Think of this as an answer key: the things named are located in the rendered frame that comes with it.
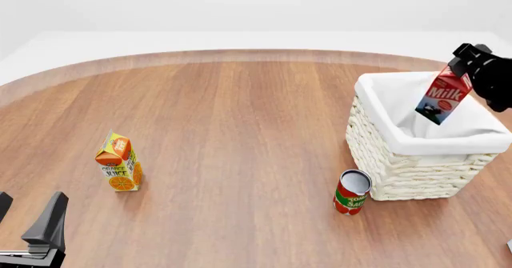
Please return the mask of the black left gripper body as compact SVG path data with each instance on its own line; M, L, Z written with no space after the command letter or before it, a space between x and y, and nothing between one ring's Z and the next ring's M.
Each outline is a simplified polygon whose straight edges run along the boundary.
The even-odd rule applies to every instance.
M28 250L0 250L0 268L61 268L66 254L56 248L37 247Z

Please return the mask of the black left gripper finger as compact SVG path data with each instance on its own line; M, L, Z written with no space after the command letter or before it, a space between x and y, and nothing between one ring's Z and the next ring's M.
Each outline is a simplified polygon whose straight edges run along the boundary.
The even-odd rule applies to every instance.
M68 201L63 192L54 193L36 222L22 236L29 252L66 250L64 224Z
M13 202L13 198L8 193L0 191L0 223L6 216Z

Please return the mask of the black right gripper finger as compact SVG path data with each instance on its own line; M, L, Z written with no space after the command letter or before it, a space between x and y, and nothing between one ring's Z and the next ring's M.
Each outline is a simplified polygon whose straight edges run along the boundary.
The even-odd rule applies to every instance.
M464 75L471 78L470 66L473 61L472 58L454 57L449 61L448 67L457 78L462 78Z
M454 52L453 55L456 58L460 59L471 59L471 58L478 58L481 55L484 54L492 54L493 51L486 46L485 44L469 44L469 43L463 43L461 44Z

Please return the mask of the red milk carton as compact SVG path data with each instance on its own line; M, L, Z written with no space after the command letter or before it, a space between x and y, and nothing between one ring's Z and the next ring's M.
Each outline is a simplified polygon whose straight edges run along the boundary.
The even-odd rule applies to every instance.
M415 111L440 126L472 89L467 73L457 76L446 66L433 80Z

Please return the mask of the white woven basket with liner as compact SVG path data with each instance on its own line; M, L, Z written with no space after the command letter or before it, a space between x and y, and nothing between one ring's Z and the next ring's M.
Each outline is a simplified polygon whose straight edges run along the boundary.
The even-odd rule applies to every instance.
M435 72L366 73L354 85L346 142L373 200L456 195L512 145L512 132L467 95L437 125L415 109Z

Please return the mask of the orange juice carton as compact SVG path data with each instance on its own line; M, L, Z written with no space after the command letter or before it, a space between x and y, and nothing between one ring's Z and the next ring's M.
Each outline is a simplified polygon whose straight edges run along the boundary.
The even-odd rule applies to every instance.
M143 179L142 164L129 138L110 130L94 159L109 186L115 191L140 189Z

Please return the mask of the red tomato sauce can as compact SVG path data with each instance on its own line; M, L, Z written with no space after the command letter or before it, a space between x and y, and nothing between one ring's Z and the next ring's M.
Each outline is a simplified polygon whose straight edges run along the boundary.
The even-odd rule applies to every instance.
M358 214L370 195L371 187L371 178L364 171L344 171L339 177L333 196L334 208L341 214Z

